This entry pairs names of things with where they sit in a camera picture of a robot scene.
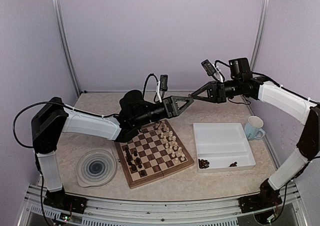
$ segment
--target vertical metal post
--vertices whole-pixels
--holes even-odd
[[[258,59],[258,54],[263,38],[263,32],[265,30],[266,20],[267,20],[267,12],[269,7],[269,0],[263,0],[262,1],[262,7],[261,7],[261,13],[260,13],[260,20],[259,20],[259,26],[258,26],[258,32],[256,34],[253,53],[250,61],[250,68],[253,71],[256,67],[256,62]]]
[[[73,84],[75,93],[76,93],[77,97],[79,97],[81,94],[81,89],[79,86],[77,75],[75,73],[76,71],[75,71],[74,65],[72,63],[72,59],[71,59],[71,55],[70,55],[70,51],[69,51],[69,46],[67,43],[68,41],[67,41],[65,27],[64,27],[63,18],[62,18],[60,1],[59,0],[52,0],[52,2],[53,2],[53,8],[54,8],[55,16],[56,16],[56,21],[58,24],[62,48],[63,48],[64,56],[65,56],[65,59],[67,62],[68,71],[69,71],[69,74],[70,74],[70,77],[72,80],[72,84]]]

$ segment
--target mug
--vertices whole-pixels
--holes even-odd
[[[250,116],[244,127],[244,133],[248,140],[260,140],[266,132],[262,129],[264,122],[258,116]]]

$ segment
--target purple-tinted wall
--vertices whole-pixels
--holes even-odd
[[[14,225],[29,183],[38,174],[33,151],[19,146],[12,134],[16,113],[53,96],[76,99],[51,0],[0,0],[0,225]],[[17,133],[31,144],[31,118],[22,115]]]
[[[301,95],[320,101],[320,0],[270,0],[263,43],[255,71],[271,76]],[[281,163],[302,132],[297,120],[280,110],[253,102]],[[297,180],[312,226],[320,223],[320,161]]]
[[[142,89],[169,75],[169,90],[210,80],[205,59],[250,58],[262,0],[60,0],[83,90]],[[229,75],[228,69],[222,67]],[[152,80],[149,89],[154,90]]]

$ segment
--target white tray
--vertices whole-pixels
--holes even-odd
[[[199,173],[249,170],[256,165],[240,123],[194,123],[194,141],[198,159],[209,161]],[[229,167],[237,162],[237,167]]]

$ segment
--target tabletop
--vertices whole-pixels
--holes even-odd
[[[97,114],[119,113],[119,100],[124,93],[84,93],[75,107]],[[167,95],[187,96],[187,92],[167,92]],[[152,102],[154,93],[147,92],[145,99]],[[197,160],[193,136],[193,123],[241,123],[245,125],[250,110],[246,105],[212,104],[195,101],[179,117],[169,119],[182,143]],[[197,164],[159,181],[130,189],[121,164],[117,161],[114,178],[99,187],[82,188],[76,176],[78,160],[93,149],[111,148],[118,159],[112,141],[81,134],[63,133],[57,146],[57,161],[66,192],[108,199],[136,201],[190,201],[216,199],[244,195],[259,191],[260,184],[275,171],[274,165],[262,140],[249,142],[256,166],[251,170],[206,173],[197,172]]]

